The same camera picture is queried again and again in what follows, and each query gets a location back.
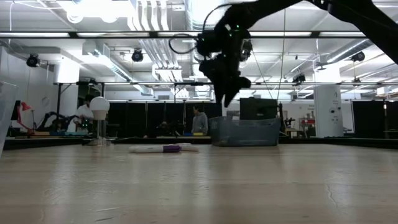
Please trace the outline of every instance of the plastic storage bin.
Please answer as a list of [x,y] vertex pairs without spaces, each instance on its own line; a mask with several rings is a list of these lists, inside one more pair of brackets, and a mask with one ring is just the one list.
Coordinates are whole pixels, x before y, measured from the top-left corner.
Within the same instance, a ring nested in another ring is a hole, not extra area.
[[276,146],[280,119],[259,121],[232,120],[228,117],[211,118],[211,141],[215,146]]
[[11,124],[18,87],[0,81],[0,157]]

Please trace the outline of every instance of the gray plastic bin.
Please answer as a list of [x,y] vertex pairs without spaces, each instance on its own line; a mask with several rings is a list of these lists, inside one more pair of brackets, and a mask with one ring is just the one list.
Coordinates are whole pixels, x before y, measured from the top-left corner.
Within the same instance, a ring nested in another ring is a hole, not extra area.
[[211,142],[215,146],[276,146],[280,119],[259,121],[217,117],[210,120]]

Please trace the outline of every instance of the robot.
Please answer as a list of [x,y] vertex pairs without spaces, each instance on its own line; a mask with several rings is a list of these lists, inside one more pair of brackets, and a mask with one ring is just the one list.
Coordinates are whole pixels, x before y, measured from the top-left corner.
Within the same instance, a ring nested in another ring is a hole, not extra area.
[[[225,95],[224,106],[227,107],[240,89],[251,86],[247,78],[240,77],[239,71],[244,42],[251,38],[248,29],[259,19],[300,1],[258,0],[225,4],[216,8],[231,6],[214,30],[204,29],[205,20],[203,32],[198,35],[196,46],[198,53],[205,57],[199,69],[213,83],[217,103],[221,103]],[[307,1],[341,21],[355,25],[395,63],[398,63],[398,44],[396,43],[398,25],[380,11],[371,0]],[[211,54],[217,52],[221,53],[212,58]]]

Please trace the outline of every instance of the black monitor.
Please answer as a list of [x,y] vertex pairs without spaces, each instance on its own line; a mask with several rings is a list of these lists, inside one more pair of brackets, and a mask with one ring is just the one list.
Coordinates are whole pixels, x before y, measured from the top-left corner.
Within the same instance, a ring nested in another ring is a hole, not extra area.
[[278,104],[277,100],[241,98],[241,120],[262,120],[276,118]]
[[20,105],[21,105],[20,100],[15,101],[14,110],[12,111],[11,121],[18,120],[18,106]]

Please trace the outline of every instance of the gray shirt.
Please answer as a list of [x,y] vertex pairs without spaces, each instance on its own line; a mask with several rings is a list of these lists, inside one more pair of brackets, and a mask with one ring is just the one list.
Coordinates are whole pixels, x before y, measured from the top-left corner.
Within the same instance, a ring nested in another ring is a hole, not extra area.
[[208,131],[208,121],[205,113],[199,113],[195,117],[193,117],[192,122],[192,133],[203,133],[207,135]]

